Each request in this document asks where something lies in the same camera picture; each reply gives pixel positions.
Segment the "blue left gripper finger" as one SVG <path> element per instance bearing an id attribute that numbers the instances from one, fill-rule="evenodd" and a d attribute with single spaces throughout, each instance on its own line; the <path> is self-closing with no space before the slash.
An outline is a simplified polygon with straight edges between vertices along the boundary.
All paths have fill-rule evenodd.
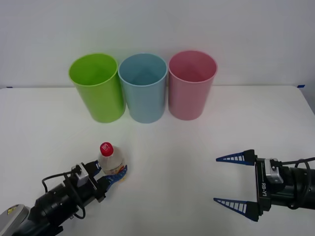
<path id="1" fill-rule="evenodd" d="M 97 201 L 102 202 L 106 196 L 105 193 L 111 188 L 111 186 L 121 181 L 127 174 L 127 165 L 125 165 L 117 174 L 105 175 L 97 180 Z"/>
<path id="2" fill-rule="evenodd" d="M 88 173 L 88 180 L 91 177 L 94 178 L 101 171 L 101 166 L 97 160 L 83 164 L 83 167 Z"/>

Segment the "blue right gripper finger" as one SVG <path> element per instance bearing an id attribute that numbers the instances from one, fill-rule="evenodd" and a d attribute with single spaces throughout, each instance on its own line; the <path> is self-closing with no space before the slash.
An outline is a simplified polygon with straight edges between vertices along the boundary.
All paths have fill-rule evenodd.
<path id="1" fill-rule="evenodd" d="M 213 200 L 251 221 L 257 222 L 259 220 L 259 206 L 256 202 L 229 200 L 222 198 L 213 198 Z"/>
<path id="2" fill-rule="evenodd" d="M 257 160 L 257 155 L 253 149 L 249 149 L 243 152 L 234 153 L 219 157 L 216 159 L 217 162 L 234 163 L 246 166 L 254 166 Z"/>

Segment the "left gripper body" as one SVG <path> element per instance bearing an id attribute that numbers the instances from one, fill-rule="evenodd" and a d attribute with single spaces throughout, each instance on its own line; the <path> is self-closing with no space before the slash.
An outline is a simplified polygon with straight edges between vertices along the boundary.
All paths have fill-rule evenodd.
<path id="1" fill-rule="evenodd" d="M 97 201 L 97 175 L 88 180 L 88 173 L 84 169 L 83 164 L 79 163 L 73 166 L 74 186 L 83 204 L 88 205 L 93 200 Z"/>

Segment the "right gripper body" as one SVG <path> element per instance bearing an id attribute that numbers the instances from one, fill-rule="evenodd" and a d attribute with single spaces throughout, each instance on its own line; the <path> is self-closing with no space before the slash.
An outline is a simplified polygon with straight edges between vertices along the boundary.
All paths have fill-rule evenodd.
<path id="1" fill-rule="evenodd" d="M 294 201 L 293 177 L 289 167 L 271 170 L 269 159 L 258 158 L 255 162 L 258 215 L 269 211 L 272 205 L 288 206 Z"/>

